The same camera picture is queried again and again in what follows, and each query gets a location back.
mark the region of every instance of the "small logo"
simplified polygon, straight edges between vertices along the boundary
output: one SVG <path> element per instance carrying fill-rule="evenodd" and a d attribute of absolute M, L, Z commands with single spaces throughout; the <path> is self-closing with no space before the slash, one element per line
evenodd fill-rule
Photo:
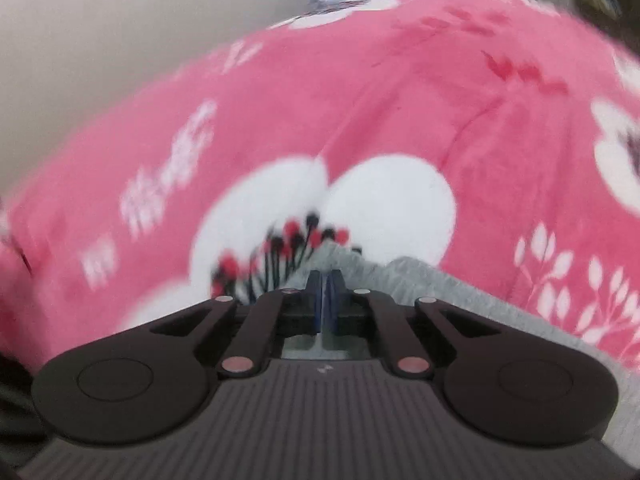
<path fill-rule="evenodd" d="M 324 365 L 321 368 L 317 368 L 317 370 L 321 373 L 321 374 L 325 374 L 327 373 L 329 370 L 333 370 L 334 367 L 332 367 L 331 365 Z"/>

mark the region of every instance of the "white wall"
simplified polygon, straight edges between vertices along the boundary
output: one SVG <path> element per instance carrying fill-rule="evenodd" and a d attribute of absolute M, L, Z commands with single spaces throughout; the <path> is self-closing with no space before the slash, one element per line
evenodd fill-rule
<path fill-rule="evenodd" d="M 0 192 L 156 75 L 308 0 L 0 0 Z"/>

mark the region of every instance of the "gray blanket edge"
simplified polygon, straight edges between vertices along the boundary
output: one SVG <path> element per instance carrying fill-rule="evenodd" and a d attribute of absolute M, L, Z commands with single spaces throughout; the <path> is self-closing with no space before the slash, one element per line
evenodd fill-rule
<path fill-rule="evenodd" d="M 368 262 L 337 244 L 323 244 L 293 274 L 287 286 L 304 288 L 309 272 L 338 269 L 349 288 L 370 288 L 391 295 L 396 303 L 411 305 L 421 296 L 434 296 L 480 316 L 512 326 L 549 341 L 575 348 L 603 363 L 618 382 L 620 399 L 603 442 L 631 466 L 640 467 L 640 376 L 608 354 L 565 333 L 543 319 L 482 292 L 414 258 L 403 257 L 386 266 Z"/>

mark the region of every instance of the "pink blanket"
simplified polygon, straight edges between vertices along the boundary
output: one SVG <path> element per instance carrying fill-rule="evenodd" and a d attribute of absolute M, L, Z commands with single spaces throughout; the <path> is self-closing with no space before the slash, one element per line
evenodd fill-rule
<path fill-rule="evenodd" d="M 274 240 L 286 274 L 324 234 L 640 368 L 639 96 L 628 52 L 533 0 L 350 0 L 276 24 L 89 124 L 14 195 L 31 274 L 3 248 L 1 348 L 35 369 L 248 294 Z"/>

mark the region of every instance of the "round black pad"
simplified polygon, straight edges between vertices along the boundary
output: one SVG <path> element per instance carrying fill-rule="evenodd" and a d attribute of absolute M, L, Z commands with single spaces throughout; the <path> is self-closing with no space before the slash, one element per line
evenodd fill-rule
<path fill-rule="evenodd" d="M 444 393 L 478 430 L 530 446 L 560 446 L 602 431 L 618 402 L 615 379 L 581 352 L 537 338 L 476 338 L 447 369 Z"/>
<path fill-rule="evenodd" d="M 153 380 L 151 368 L 139 361 L 106 359 L 82 370 L 78 387 L 92 399 L 121 401 L 142 395 Z"/>
<path fill-rule="evenodd" d="M 118 334 L 66 352 L 36 376 L 38 414 L 65 438 L 123 445 L 185 422 L 209 391 L 181 338 Z"/>

